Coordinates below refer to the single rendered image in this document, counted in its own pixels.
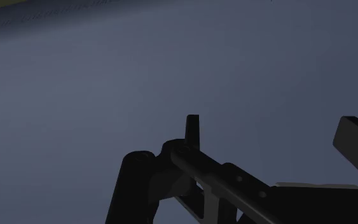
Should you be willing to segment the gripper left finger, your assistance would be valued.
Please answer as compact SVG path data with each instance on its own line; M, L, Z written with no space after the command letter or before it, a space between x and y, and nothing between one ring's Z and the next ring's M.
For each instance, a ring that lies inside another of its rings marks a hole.
M105 224L154 224L161 200L175 198L198 224L272 224L268 185L200 151L199 116L159 155L133 151L121 163Z

